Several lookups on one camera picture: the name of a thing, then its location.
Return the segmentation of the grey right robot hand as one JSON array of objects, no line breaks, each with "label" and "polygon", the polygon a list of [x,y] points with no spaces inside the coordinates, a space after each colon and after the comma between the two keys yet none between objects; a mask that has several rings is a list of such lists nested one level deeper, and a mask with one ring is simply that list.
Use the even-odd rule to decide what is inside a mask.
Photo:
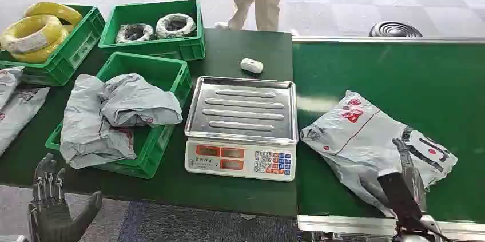
[{"label": "grey right robot hand", "polygon": [[414,166],[408,146],[399,138],[392,139],[400,158],[401,169],[387,168],[378,172],[378,182],[388,206],[397,215],[399,225],[408,231],[423,231],[420,222],[426,205],[421,175]]}]

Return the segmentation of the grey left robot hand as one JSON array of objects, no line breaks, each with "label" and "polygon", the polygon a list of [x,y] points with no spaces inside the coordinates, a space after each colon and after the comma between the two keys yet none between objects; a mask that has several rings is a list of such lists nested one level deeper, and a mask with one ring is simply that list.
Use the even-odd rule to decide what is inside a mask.
[{"label": "grey left robot hand", "polygon": [[32,241],[80,241],[102,208],[103,194],[96,191],[81,213],[72,218],[63,189],[64,174],[65,168],[57,168],[51,153],[36,166],[28,203]]}]

